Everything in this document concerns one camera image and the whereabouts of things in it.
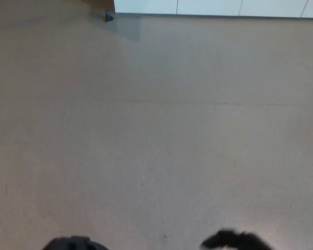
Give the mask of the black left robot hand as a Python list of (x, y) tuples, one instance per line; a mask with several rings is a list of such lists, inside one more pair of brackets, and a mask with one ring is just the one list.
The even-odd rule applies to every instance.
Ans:
[(63, 236), (50, 240), (43, 250), (108, 250), (86, 236)]

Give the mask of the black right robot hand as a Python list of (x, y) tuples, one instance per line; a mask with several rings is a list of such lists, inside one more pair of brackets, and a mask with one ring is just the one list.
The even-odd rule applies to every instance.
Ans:
[(273, 248), (257, 234), (221, 229), (206, 238), (200, 247), (203, 249), (232, 248), (243, 250), (272, 250)]

